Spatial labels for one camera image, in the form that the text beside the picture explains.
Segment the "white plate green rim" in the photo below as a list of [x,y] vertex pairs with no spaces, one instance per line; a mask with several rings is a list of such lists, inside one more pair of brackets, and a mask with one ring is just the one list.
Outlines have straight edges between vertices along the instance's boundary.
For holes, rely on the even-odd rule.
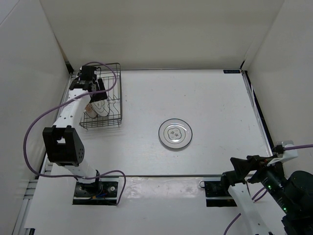
[[164,121],[158,129],[160,143],[171,150],[185,149],[192,141],[193,131],[182,119],[171,118]]
[[107,117],[110,113],[110,106],[107,100],[92,102],[91,106],[100,117]]

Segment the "white plate orange sunburst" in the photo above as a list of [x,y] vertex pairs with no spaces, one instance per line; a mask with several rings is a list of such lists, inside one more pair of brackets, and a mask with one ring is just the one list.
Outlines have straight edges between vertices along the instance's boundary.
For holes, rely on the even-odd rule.
[[93,110],[91,103],[85,107],[84,113],[91,119],[97,118],[97,113]]

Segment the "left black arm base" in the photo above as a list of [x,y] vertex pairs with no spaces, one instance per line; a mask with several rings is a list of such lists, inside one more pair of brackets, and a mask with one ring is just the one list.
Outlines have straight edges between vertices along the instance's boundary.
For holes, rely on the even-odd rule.
[[77,182],[73,193],[73,205],[116,206],[118,178],[101,178],[90,184]]

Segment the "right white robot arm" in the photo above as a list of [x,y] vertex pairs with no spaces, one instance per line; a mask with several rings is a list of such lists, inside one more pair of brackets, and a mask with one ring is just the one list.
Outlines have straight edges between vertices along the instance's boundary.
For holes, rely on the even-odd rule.
[[251,235],[270,235],[272,231],[264,223],[251,199],[246,183],[261,183],[285,213],[284,230],[289,235],[313,233],[313,176],[306,171],[295,171],[285,178],[274,164],[272,157],[258,155],[246,159],[231,158],[233,171],[221,176],[220,191],[234,199]]

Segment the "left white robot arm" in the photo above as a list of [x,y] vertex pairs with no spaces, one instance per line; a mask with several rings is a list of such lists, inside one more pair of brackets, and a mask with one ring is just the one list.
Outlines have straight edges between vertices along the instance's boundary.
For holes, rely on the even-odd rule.
[[82,114],[89,118],[105,117],[109,111],[105,108],[107,93],[92,94],[89,92],[103,91],[104,82],[96,74],[100,67],[82,66],[77,77],[72,81],[68,100],[81,94],[85,96],[67,104],[52,127],[43,130],[43,139],[48,160],[58,166],[66,168],[81,184],[86,184],[86,191],[97,196],[102,192],[102,183],[95,179],[98,171],[92,168],[84,159],[85,148],[75,129]]

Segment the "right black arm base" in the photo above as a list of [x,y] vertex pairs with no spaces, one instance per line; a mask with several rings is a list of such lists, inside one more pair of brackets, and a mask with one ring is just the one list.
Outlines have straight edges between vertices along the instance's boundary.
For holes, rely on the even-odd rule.
[[228,189],[239,182],[236,179],[230,179],[225,174],[205,176],[199,182],[199,187],[205,191],[206,206],[219,208],[236,207],[237,204],[228,192]]

